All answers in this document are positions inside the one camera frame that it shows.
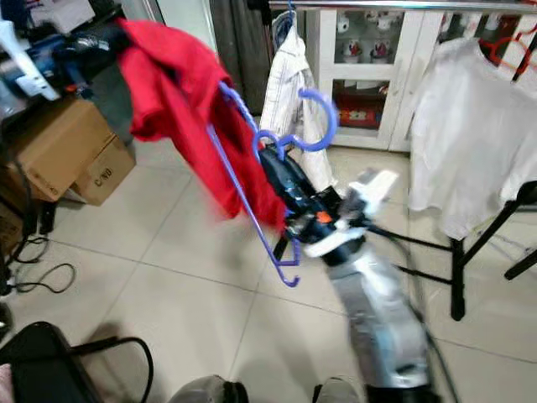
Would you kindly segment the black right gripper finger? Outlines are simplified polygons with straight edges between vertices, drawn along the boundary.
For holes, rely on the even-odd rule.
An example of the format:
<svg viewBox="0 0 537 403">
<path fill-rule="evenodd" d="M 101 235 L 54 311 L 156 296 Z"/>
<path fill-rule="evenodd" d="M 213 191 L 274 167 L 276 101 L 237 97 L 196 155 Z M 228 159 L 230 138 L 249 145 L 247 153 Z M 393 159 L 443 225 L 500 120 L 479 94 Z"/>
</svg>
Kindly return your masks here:
<svg viewBox="0 0 537 403">
<path fill-rule="evenodd" d="M 268 183 L 289 212 L 300 211 L 300 167 L 292 159 L 262 159 Z"/>
<path fill-rule="evenodd" d="M 315 189 L 298 162 L 287 154 L 273 152 L 273 188 L 285 204 L 312 204 Z"/>
</svg>

